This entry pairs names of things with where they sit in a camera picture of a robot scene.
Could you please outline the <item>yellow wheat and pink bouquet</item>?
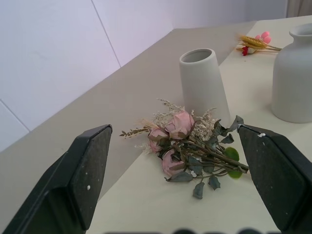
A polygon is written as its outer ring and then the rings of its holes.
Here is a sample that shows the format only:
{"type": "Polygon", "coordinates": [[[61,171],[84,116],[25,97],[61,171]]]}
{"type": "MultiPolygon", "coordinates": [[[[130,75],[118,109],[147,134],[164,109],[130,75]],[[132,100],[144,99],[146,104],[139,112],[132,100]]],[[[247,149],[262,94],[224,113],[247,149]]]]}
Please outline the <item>yellow wheat and pink bouquet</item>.
{"type": "Polygon", "coordinates": [[[235,48],[242,56],[252,55],[256,53],[278,53],[282,49],[270,45],[272,38],[270,32],[265,31],[261,35],[249,37],[246,35],[238,36],[238,45],[235,48]]]}

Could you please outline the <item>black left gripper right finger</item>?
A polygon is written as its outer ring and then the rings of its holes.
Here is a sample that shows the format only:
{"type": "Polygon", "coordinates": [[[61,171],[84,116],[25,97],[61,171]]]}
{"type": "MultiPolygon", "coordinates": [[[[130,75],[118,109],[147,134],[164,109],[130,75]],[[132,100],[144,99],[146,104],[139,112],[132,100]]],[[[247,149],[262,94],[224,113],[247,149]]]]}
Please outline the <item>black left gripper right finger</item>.
{"type": "Polygon", "coordinates": [[[285,136],[250,125],[237,132],[253,183],[277,228],[312,234],[312,162],[285,136]]]}

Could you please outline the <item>round white jug vase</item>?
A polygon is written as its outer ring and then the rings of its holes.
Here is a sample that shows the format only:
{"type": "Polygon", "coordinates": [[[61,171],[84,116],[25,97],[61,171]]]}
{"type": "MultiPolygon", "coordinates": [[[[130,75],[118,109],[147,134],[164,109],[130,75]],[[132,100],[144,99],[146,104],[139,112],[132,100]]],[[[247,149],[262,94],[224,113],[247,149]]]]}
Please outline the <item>round white jug vase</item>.
{"type": "Polygon", "coordinates": [[[312,122],[312,23],[290,31],[293,42],[273,65],[272,112],[292,123],[312,122]]]}

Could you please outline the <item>pink rose bouquet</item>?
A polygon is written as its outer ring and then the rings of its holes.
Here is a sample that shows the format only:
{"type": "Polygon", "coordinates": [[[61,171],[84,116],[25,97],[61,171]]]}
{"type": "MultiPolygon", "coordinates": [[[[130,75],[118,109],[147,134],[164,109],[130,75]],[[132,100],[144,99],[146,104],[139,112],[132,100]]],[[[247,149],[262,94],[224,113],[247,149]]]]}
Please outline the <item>pink rose bouquet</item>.
{"type": "Polygon", "coordinates": [[[219,177],[230,176],[239,179],[249,172],[249,167],[240,163],[238,151],[225,144],[234,142],[232,132],[244,123],[236,116],[230,127],[224,127],[220,119],[212,117],[207,110],[202,116],[194,111],[165,99],[162,104],[168,108],[165,113],[154,114],[153,120],[142,120],[141,127],[122,131],[120,136],[131,138],[147,135],[143,145],[146,153],[154,153],[161,159],[166,181],[172,183],[197,181],[193,197],[203,198],[203,188],[219,189],[219,177]]]}

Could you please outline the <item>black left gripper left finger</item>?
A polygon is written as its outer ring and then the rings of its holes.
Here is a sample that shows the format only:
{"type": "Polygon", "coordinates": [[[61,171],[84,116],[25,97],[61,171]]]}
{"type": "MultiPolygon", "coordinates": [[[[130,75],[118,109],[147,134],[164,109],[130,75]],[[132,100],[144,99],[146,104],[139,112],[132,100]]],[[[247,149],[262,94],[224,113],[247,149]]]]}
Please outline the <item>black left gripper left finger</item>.
{"type": "Polygon", "coordinates": [[[41,176],[2,234],[85,234],[102,189],[113,128],[77,136],[41,176]]]}

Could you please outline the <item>tall white tapered vase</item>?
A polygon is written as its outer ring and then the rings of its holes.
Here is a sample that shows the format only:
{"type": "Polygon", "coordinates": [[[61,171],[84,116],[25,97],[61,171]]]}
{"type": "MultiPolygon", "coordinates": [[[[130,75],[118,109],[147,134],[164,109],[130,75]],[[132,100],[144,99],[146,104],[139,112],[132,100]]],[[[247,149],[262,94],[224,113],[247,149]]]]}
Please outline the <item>tall white tapered vase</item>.
{"type": "Polygon", "coordinates": [[[183,54],[179,70],[185,110],[199,117],[211,110],[212,117],[228,127],[230,111],[215,51],[201,48],[183,54]]]}

